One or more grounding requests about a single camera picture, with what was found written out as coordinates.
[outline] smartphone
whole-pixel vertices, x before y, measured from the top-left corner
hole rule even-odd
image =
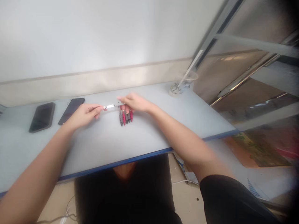
[[[38,106],[35,110],[29,132],[35,133],[51,127],[54,110],[55,103],[53,102]]]
[[[62,117],[60,118],[60,121],[58,122],[59,125],[62,125],[65,123],[72,115],[73,113],[78,109],[78,107],[83,104],[85,101],[84,98],[76,98],[72,99],[69,103],[68,107],[66,108],[65,112],[63,113]]]

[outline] hand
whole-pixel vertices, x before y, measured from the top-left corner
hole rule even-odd
[[[99,104],[81,104],[63,126],[76,130],[89,124],[93,118],[98,119],[103,109],[104,107]]]
[[[133,112],[135,110],[149,112],[151,107],[154,106],[153,103],[147,101],[136,93],[130,93],[126,97],[118,97],[117,99],[126,104],[121,106],[121,109],[126,110],[127,114],[129,113],[129,110],[132,110]]]

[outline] blue desk trim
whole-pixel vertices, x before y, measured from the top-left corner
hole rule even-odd
[[[210,136],[210,137],[203,138],[203,140],[207,142],[207,141],[210,141],[210,140],[213,140],[213,139],[224,138],[226,136],[231,136],[231,135],[237,134],[239,132],[240,131],[235,129],[235,130],[232,130],[232,131],[229,131],[229,132],[224,132],[224,133],[221,133],[221,134],[218,134],[218,135],[213,135],[213,136]],[[136,156],[136,157],[129,158],[129,159],[126,159],[126,160],[122,160],[122,161],[118,161],[118,162],[115,162],[115,163],[110,163],[110,164],[107,164],[107,165],[104,165],[104,166],[99,166],[99,167],[96,167],[96,168],[92,168],[90,170],[85,170],[85,171],[81,171],[81,172],[78,172],[78,173],[62,176],[62,177],[59,178],[58,181],[64,181],[64,180],[67,180],[67,179],[73,179],[73,178],[85,176],[85,175],[88,175],[88,174],[91,174],[91,173],[94,173],[94,172],[98,172],[98,171],[101,171],[101,170],[109,169],[109,168],[120,166],[120,165],[123,165],[123,164],[135,162],[135,161],[138,161],[138,160],[141,160],[141,159],[145,159],[145,158],[148,158],[148,157],[168,153],[168,152],[171,152],[171,151],[173,151],[173,149],[172,149],[172,147],[169,147],[169,148],[162,149],[162,150],[159,150],[159,151],[147,153],[147,154],[144,154],[144,155],[141,155],[141,156]],[[6,192],[0,193],[0,198],[3,197],[6,194]]]

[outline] wall baseboard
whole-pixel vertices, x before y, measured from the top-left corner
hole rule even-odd
[[[167,61],[0,84],[0,104],[13,107],[174,80],[192,59]]]

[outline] floor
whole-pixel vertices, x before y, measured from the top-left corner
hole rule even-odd
[[[173,154],[169,154],[169,166],[171,181],[177,182],[185,179],[185,176],[175,160]],[[199,188],[189,186],[185,182],[173,184],[173,201],[176,213],[180,216],[183,224],[206,223],[203,210],[203,200]],[[69,214],[76,214],[74,196],[74,182],[58,184],[54,188],[43,212],[39,217],[41,220],[53,220],[58,216],[66,215],[66,207],[69,202]],[[59,219],[53,224],[73,224],[70,218]]]

